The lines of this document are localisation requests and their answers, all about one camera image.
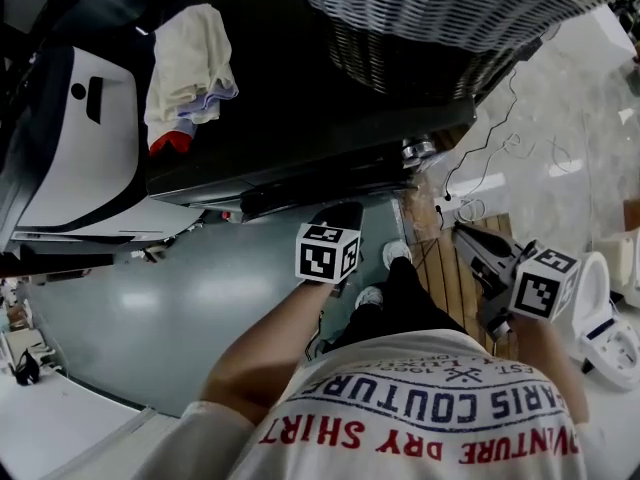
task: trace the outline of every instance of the white t-shirt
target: white t-shirt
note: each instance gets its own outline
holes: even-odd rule
[[[586,427],[537,370],[456,331],[419,331],[298,369],[257,428],[191,404],[136,478],[599,478]]]

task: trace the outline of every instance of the toilet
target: toilet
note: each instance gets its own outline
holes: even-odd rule
[[[620,388],[640,384],[640,338],[609,300],[610,278],[600,252],[582,256],[578,283],[569,306],[553,321],[567,352],[595,368]]]
[[[593,242],[593,250],[602,253],[607,260],[611,290],[636,308],[640,308],[639,238],[640,228]]]

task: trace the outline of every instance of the gray floor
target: gray floor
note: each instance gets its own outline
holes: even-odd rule
[[[29,286],[36,322],[74,377],[179,415],[224,349],[296,286],[295,236],[318,209],[206,226],[180,237],[156,265],[128,260]],[[385,278],[381,248],[399,236],[391,203],[368,201],[364,261],[342,298],[330,299],[323,334],[348,322],[362,287]]]

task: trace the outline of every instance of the metal tool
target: metal tool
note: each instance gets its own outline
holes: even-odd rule
[[[471,224],[456,223],[453,245],[482,286],[480,323],[494,341],[509,332],[509,303],[518,266],[537,254],[541,244],[534,240],[522,247],[513,238]]]

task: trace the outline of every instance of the folded cloth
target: folded cloth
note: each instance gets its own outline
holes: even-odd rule
[[[144,114],[149,147],[173,130],[193,137],[194,125],[220,117],[220,100],[238,94],[231,44],[220,13],[209,4],[188,7],[155,34],[156,65]]]

